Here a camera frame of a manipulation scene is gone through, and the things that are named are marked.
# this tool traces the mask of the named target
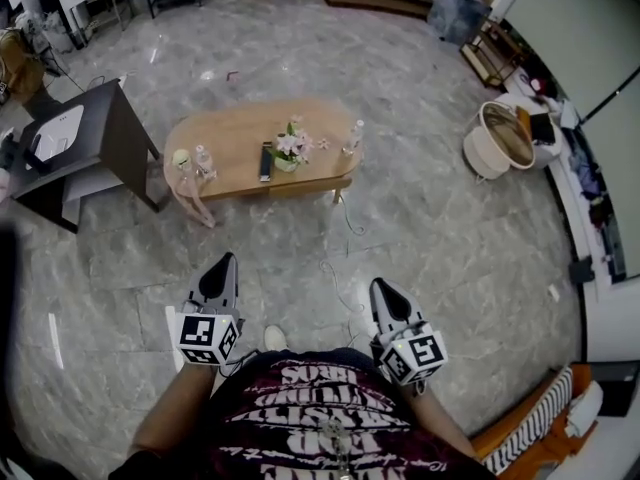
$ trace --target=wooden coffee table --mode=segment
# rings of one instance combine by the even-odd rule
[[[274,166],[271,181],[260,182],[262,143],[274,141],[283,133],[291,116],[302,116],[300,126],[311,136],[315,149],[308,164],[285,173]],[[187,149],[195,156],[202,144],[211,153],[218,177],[206,182],[200,197],[223,199],[250,194],[288,197],[335,190],[334,203],[340,191],[351,185],[349,173],[362,158],[362,144],[352,156],[342,153],[355,118],[339,103],[315,98],[249,103],[217,112],[203,112],[188,117],[176,126],[164,149],[164,174],[170,187],[176,187],[180,173],[171,165],[177,149]],[[328,149],[320,149],[318,141],[327,139]],[[189,194],[179,189],[179,194]]]

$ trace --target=foot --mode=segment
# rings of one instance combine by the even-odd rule
[[[278,352],[289,348],[287,338],[277,325],[269,325],[264,330],[264,346],[268,351],[275,350]]]

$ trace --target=marble floor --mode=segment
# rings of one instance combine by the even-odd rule
[[[82,87],[128,73],[125,93],[160,148],[184,117],[243,101],[323,96],[367,127],[346,206],[330,194],[223,201],[211,204],[212,231],[166,197],[158,166],[149,183],[166,200],[159,215],[112,189],[86,200],[77,236],[5,203],[25,244],[12,360],[19,433],[80,478],[104,478],[123,460],[175,374],[164,307],[227,250],[239,259],[247,319],[237,353],[262,347],[272,323],[296,351],[351,341],[366,351],[370,281],[387,276],[411,290],[451,358],[433,387],[469,433],[548,368],[577,359],[569,239],[549,184],[540,171],[476,183],[462,138],[495,94],[425,23],[322,0],[206,0],[153,21],[141,13],[67,62]],[[238,75],[227,81],[230,71]],[[68,80],[50,90],[61,99],[78,92]],[[28,121],[11,105],[0,120]],[[347,210],[364,234],[350,230]]]

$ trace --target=flower vase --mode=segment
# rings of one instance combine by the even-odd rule
[[[298,168],[298,162],[285,160],[284,158],[280,158],[280,157],[275,157],[273,163],[277,169],[280,169],[281,171],[284,171],[284,172],[293,172]]]

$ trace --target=water bottle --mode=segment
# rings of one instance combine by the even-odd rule
[[[213,168],[211,155],[202,145],[196,146],[196,163],[205,180],[213,180],[218,175],[218,172]]]
[[[356,148],[362,141],[362,137],[364,136],[364,121],[358,119],[356,121],[356,125],[351,128],[351,136],[349,137],[349,142],[345,147],[342,148],[342,152],[351,156],[355,152]]]

